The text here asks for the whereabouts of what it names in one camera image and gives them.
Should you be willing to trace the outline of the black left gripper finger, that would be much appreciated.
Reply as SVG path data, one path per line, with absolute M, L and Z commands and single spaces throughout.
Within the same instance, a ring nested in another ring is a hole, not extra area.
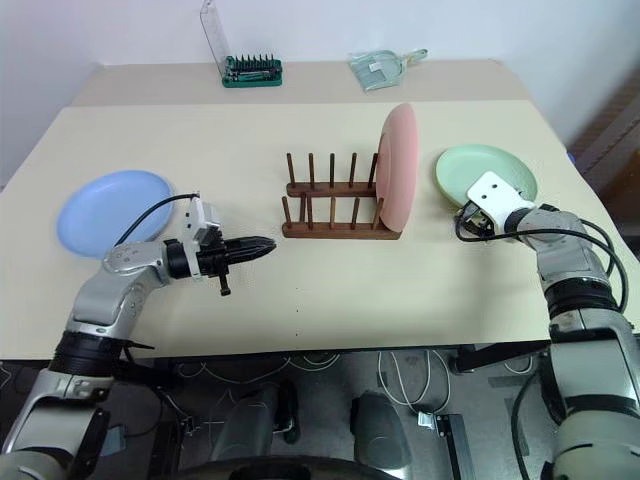
M 271 253 L 273 248 L 243 248 L 227 252 L 228 263 L 245 263 L 257 260 Z
M 276 242 L 264 236 L 244 236 L 227 240 L 228 250 L 273 250 Z

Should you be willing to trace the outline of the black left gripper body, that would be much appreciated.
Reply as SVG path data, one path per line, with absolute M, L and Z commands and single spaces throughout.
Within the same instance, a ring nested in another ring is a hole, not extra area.
M 200 273 L 203 276 L 219 279 L 220 294 L 228 296 L 231 289 L 227 281 L 229 266 L 226 259 L 227 249 L 221 231 L 218 228 L 207 228 L 199 235 L 199 252 L 196 254 Z

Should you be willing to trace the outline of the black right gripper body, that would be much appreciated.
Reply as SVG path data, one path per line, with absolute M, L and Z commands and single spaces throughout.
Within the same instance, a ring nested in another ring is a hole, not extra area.
M 473 201 L 464 205 L 464 230 L 475 237 L 496 234 L 493 221 Z

